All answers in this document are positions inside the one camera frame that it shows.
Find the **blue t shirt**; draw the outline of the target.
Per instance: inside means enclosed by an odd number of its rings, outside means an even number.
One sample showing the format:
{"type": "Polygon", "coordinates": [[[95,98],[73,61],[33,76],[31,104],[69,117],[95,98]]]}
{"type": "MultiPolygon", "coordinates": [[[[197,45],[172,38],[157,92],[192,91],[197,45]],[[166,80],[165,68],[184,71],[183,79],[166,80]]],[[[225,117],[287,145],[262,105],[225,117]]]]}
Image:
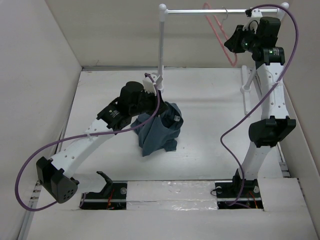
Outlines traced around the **blue t shirt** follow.
{"type": "Polygon", "coordinates": [[[142,156],[146,157],[158,150],[173,152],[177,149],[177,138],[180,135],[184,120],[181,110],[176,103],[166,103],[168,109],[161,115],[134,132],[138,135],[138,145],[142,149],[142,156]]]}

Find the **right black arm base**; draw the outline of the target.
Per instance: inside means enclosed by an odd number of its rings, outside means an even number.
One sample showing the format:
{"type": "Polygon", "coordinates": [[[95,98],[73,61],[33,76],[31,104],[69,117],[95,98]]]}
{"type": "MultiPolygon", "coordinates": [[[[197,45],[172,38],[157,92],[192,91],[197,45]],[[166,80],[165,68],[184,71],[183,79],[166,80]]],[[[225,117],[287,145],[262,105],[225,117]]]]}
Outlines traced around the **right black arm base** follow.
{"type": "Polygon", "coordinates": [[[210,194],[216,197],[219,210],[264,208],[258,180],[243,182],[238,170],[232,180],[216,181],[210,194]]]}

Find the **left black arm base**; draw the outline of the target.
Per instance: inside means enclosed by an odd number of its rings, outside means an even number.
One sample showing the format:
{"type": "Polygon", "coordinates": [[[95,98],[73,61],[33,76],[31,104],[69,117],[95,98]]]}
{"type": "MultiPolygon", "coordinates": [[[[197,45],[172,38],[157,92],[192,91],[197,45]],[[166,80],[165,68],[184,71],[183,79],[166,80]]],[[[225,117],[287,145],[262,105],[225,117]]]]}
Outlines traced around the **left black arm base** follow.
{"type": "Polygon", "coordinates": [[[81,210],[126,210],[128,181],[113,181],[103,171],[90,191],[81,194],[79,208],[81,210]]]}

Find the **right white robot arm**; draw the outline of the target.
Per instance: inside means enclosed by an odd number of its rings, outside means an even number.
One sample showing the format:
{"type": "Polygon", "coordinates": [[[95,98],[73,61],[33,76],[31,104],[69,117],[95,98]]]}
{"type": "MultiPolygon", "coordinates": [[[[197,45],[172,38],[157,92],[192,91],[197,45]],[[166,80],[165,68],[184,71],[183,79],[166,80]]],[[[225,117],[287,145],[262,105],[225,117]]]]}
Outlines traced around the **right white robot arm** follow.
{"type": "Polygon", "coordinates": [[[276,17],[253,19],[247,25],[238,25],[224,43],[232,53],[251,53],[261,92],[261,119],[249,126],[249,149],[237,171],[240,179],[231,184],[231,191],[237,197],[249,191],[246,181],[257,179],[270,149],[296,127],[296,120],[291,119],[287,111],[284,96],[285,52],[276,46],[280,27],[281,21],[276,17]]]}

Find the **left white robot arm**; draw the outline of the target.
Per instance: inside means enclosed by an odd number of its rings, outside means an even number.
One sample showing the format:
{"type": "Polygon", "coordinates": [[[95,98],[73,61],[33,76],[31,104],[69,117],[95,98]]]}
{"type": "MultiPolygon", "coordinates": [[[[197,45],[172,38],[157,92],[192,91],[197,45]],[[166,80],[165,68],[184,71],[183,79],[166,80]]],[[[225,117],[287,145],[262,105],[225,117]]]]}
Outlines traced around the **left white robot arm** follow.
{"type": "Polygon", "coordinates": [[[160,87],[149,77],[142,83],[127,82],[120,95],[97,114],[83,137],[73,137],[63,151],[36,162],[38,181],[57,203],[67,202],[80,186],[73,175],[99,146],[117,134],[128,132],[133,117],[148,114],[145,120],[148,123],[167,108],[160,87]]]}

